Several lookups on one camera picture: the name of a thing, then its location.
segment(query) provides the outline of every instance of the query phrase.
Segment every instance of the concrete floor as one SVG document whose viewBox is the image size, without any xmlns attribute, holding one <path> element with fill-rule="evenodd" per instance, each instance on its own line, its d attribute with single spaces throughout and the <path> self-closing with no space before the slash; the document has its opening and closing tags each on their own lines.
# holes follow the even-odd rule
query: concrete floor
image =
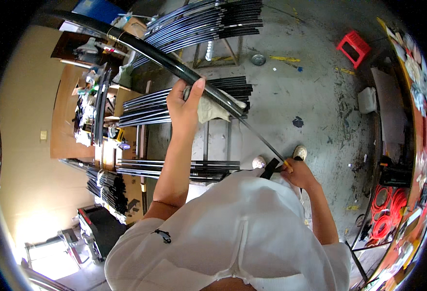
<svg viewBox="0 0 427 291">
<path fill-rule="evenodd" d="M 168 1 L 160 12 L 171 11 L 184 1 Z M 239 67 L 200 69 L 208 78 L 245 75 L 254 91 L 247 121 L 284 156 L 303 144 L 308 149 L 306 163 L 322 184 L 341 241 L 352 242 L 358 215 L 365 213 L 371 185 L 374 156 L 374 116 L 358 111 L 357 93 L 371 80 L 366 76 L 369 64 L 363 64 L 355 75 L 351 62 L 338 52 L 336 44 L 355 29 L 373 48 L 373 53 L 388 47 L 376 17 L 388 23 L 398 20 L 377 2 L 330 2 L 304 0 L 264 0 L 261 34 L 244 37 Z M 232 48 L 237 39 L 228 39 Z M 184 49 L 184 61 L 192 61 L 195 47 Z M 205 55 L 201 47 L 199 58 Z M 214 44 L 215 56 L 227 56 L 221 41 Z M 250 57 L 261 53 L 299 59 L 299 62 L 267 59 L 261 67 Z M 135 74 L 150 70 L 142 67 Z M 154 81 L 151 92 L 173 85 L 172 74 L 157 70 L 135 77 L 134 88 L 141 90 L 145 81 Z M 302 119 L 302 127 L 293 120 Z M 149 159 L 163 159 L 170 139 L 170 124 L 149 127 Z M 210 122 L 209 160 L 226 160 L 227 123 Z M 193 145 L 193 159 L 203 158 L 203 125 L 199 125 Z M 252 168 L 252 159 L 262 155 L 271 160 L 273 153 L 247 128 L 232 122 L 230 159 L 241 161 L 242 169 Z M 156 181 L 149 179 L 149 201 Z M 205 189 L 192 187 L 190 195 Z M 307 219 L 312 224 L 310 203 L 304 194 Z"/>
</svg>

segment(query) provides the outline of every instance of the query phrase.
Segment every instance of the logo on shirt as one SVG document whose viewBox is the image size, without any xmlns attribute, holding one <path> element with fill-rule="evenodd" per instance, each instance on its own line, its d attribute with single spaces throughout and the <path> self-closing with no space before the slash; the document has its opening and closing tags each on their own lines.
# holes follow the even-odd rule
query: logo on shirt
<svg viewBox="0 0 427 291">
<path fill-rule="evenodd" d="M 164 243 L 171 243 L 171 242 L 172 242 L 172 239 L 170 238 L 171 236 L 170 236 L 170 234 L 168 233 L 168 231 L 163 231 L 163 230 L 156 229 L 156 230 L 154 230 L 154 232 L 152 232 L 152 233 L 157 233 L 157 234 L 159 234 L 160 236 L 162 236 L 162 238 L 163 238 L 163 242 L 164 242 Z"/>
</svg>

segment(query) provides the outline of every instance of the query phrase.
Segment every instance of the light switch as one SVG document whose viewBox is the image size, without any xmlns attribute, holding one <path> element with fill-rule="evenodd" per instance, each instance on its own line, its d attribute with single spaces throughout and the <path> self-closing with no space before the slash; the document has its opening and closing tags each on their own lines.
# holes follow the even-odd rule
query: light switch
<svg viewBox="0 0 427 291">
<path fill-rule="evenodd" d="M 47 131 L 46 130 L 41 130 L 40 131 L 40 140 L 41 141 L 46 141 L 47 140 Z"/>
</svg>

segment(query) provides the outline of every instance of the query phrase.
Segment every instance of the bundle of black poles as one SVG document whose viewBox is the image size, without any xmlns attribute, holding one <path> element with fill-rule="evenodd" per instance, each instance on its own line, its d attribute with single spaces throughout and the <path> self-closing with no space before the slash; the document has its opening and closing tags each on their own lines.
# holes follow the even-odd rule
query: bundle of black poles
<svg viewBox="0 0 427 291">
<path fill-rule="evenodd" d="M 111 73 L 111 69 L 104 71 L 99 82 L 99 90 L 96 93 L 96 100 L 94 103 L 94 119 L 92 120 L 91 129 L 92 142 L 99 146 L 102 145 L 104 139 L 105 104 L 107 102 L 107 92 Z"/>
<path fill-rule="evenodd" d="M 105 203 L 113 207 L 118 213 L 124 215 L 128 212 L 128 198 L 124 196 L 126 186 L 121 174 L 115 174 L 94 168 L 87 168 L 87 189 L 95 196 L 100 197 Z"/>
<path fill-rule="evenodd" d="M 131 50 L 139 52 L 142 55 L 145 55 L 151 61 L 155 62 L 161 67 L 166 68 L 170 72 L 174 73 L 178 78 L 183 79 L 189 85 L 193 85 L 196 82 L 200 75 L 194 72 L 192 69 L 182 64 L 178 60 L 174 59 L 172 56 L 165 54 L 160 49 L 155 46 L 146 43 L 142 39 L 135 37 L 132 34 L 129 34 L 119 28 L 111 26 L 107 23 L 95 20 L 93 18 L 79 15 L 77 13 L 72 13 L 64 10 L 48 10 L 44 11 L 48 15 L 59 17 L 63 20 L 73 22 L 77 25 L 84 26 L 94 32 L 97 32 L 101 37 L 111 39 L 119 44 L 122 44 L 128 47 Z M 207 81 L 205 83 L 204 96 L 218 103 L 220 106 L 225 108 L 232 116 L 240 118 L 243 109 L 239 107 L 234 102 L 231 102 L 230 98 L 218 90 L 215 86 Z"/>
<path fill-rule="evenodd" d="M 132 176 L 158 179 L 164 161 L 118 160 L 117 172 Z M 220 182 L 230 171 L 240 169 L 239 161 L 191 161 L 191 181 Z"/>
<path fill-rule="evenodd" d="M 246 118 L 249 112 L 249 96 L 252 93 L 252 85 L 246 83 L 246 77 L 230 77 L 209 80 L 209 82 L 233 96 L 236 100 L 246 103 L 242 117 Z M 123 115 L 120 116 L 118 127 L 128 127 L 137 125 L 148 125 L 155 123 L 171 122 L 166 97 L 172 89 L 166 89 L 151 94 L 146 94 L 138 98 L 128 100 L 123 103 Z"/>
<path fill-rule="evenodd" d="M 259 34 L 257 27 L 263 26 L 259 19 L 262 7 L 262 0 L 198 1 L 150 23 L 144 40 L 168 54 L 206 41 Z M 169 22 L 179 15 L 184 16 Z M 133 67 L 148 61 L 141 55 Z"/>
</svg>

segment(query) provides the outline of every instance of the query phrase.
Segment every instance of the red hose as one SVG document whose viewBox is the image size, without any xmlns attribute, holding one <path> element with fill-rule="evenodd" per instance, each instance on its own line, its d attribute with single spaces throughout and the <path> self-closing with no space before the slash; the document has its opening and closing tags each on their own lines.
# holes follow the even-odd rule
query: red hose
<svg viewBox="0 0 427 291">
<path fill-rule="evenodd" d="M 371 237 L 377 240 L 382 239 L 390 232 L 390 228 L 390 215 L 382 215 L 375 221 Z"/>
<path fill-rule="evenodd" d="M 401 221 L 400 210 L 404 206 L 406 206 L 406 194 L 404 193 L 403 188 L 396 189 L 393 197 L 391 199 L 390 213 L 391 213 L 391 221 L 393 225 L 399 224 Z"/>
<path fill-rule="evenodd" d="M 386 191 L 387 195 L 385 202 L 382 205 L 377 205 L 377 197 L 383 190 Z M 375 197 L 370 207 L 370 210 L 372 211 L 372 223 L 374 224 L 371 234 L 372 239 L 379 240 L 381 238 L 384 238 L 388 234 L 388 232 L 390 232 L 392 223 L 390 214 L 386 213 L 384 215 L 381 215 L 377 220 L 375 220 L 374 217 L 381 211 L 387 209 L 388 204 L 391 201 L 392 191 L 393 189 L 391 187 L 384 187 L 381 185 L 377 185 L 377 187 L 375 188 Z"/>
<path fill-rule="evenodd" d="M 386 190 L 387 198 L 382 205 L 378 206 L 377 205 L 377 197 L 380 194 L 380 192 L 382 192 L 382 190 Z M 370 208 L 370 210 L 372 211 L 372 217 L 374 217 L 375 214 L 381 212 L 382 210 L 387 209 L 388 203 L 390 203 L 390 200 L 391 200 L 391 192 L 392 191 L 393 191 L 393 189 L 391 187 L 386 188 L 384 186 L 377 185 L 377 187 L 375 188 L 375 197 L 374 197 L 374 200 L 372 201 L 372 206 Z"/>
</svg>

